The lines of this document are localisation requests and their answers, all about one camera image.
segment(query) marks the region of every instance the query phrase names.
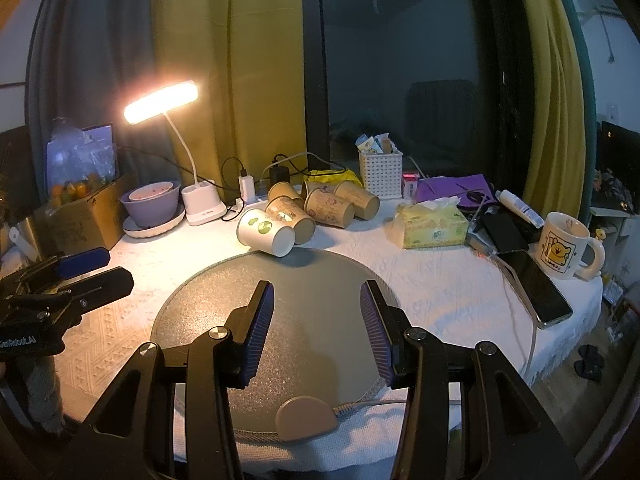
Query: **desk lamp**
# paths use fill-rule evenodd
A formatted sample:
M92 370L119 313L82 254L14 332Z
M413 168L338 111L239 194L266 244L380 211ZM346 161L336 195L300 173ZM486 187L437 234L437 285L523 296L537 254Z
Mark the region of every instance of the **desk lamp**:
M180 139L180 143L189 155L191 169L193 170L192 186L182 190L184 208L187 211L187 222L190 225L201 225L220 218L226 212L226 206L221 202L220 196L212 183L198 182L196 165L191 156L187 144L184 142L178 128L175 127L167 112L179 106L191 103L198 98L198 88L193 81L185 81L172 86L166 86L137 101L124 109L124 118L129 124L137 124L151 117L162 114L174 129Z

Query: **slipper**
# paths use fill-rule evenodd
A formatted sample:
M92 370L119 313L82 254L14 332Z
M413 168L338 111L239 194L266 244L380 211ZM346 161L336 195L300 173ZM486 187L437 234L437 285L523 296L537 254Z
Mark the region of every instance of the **slipper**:
M586 361L593 361L596 366L604 368L604 357L598 353L598 347L594 345L582 345L578 348L578 354Z
M574 370L583 379L594 381L595 383L599 383L602 380L602 370L593 362L580 359L574 363Z

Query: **black charger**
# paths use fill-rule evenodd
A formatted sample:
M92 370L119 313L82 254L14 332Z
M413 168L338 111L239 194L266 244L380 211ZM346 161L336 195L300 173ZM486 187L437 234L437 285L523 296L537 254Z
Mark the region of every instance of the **black charger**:
M271 166L269 168L270 188L279 182L290 182L289 168L286 166Z

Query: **white mug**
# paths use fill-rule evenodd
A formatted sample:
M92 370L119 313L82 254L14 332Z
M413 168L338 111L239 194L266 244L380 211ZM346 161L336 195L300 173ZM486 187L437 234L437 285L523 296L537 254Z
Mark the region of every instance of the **white mug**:
M595 259L590 266L582 262L587 245L590 245L595 253ZM602 242L591 237L582 222L559 212L546 216L536 249L536 259L549 276L568 280L576 274L584 280L590 280L600 275L604 257Z

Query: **tube of cream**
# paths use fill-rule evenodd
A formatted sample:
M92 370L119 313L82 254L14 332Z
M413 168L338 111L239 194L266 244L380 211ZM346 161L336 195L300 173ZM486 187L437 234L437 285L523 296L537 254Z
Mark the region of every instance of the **tube of cream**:
M545 224L542 217L533 211L527 204L525 204L519 197L514 195L511 191L496 191L495 197L508 209L516 213L520 218L525 219L530 224L534 225L538 229L541 229Z

